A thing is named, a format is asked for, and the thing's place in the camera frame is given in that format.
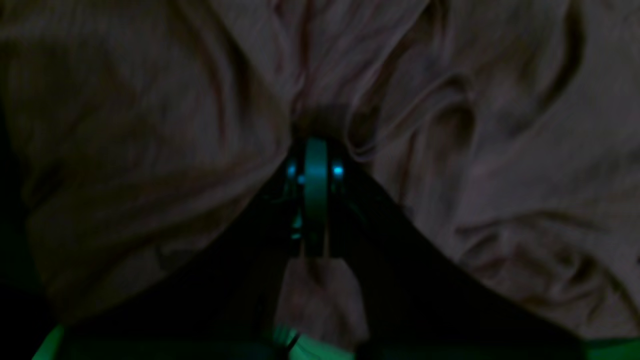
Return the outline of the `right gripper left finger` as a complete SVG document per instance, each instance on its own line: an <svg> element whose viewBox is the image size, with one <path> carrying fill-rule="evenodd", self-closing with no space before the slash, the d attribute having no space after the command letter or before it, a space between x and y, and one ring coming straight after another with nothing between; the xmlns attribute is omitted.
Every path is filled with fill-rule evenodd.
<svg viewBox="0 0 640 360"><path fill-rule="evenodd" d="M312 137L222 235L167 279L65 333L60 360L286 360L271 330L288 261L326 253L329 146Z"/></svg>

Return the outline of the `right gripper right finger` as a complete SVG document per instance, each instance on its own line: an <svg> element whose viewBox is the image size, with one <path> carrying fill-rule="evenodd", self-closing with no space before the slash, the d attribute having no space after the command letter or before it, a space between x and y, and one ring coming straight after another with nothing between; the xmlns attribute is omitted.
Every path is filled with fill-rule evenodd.
<svg viewBox="0 0 640 360"><path fill-rule="evenodd" d="M344 146L327 146L330 255L361 287L370 338L357 360L583 360L573 333L454 265Z"/></svg>

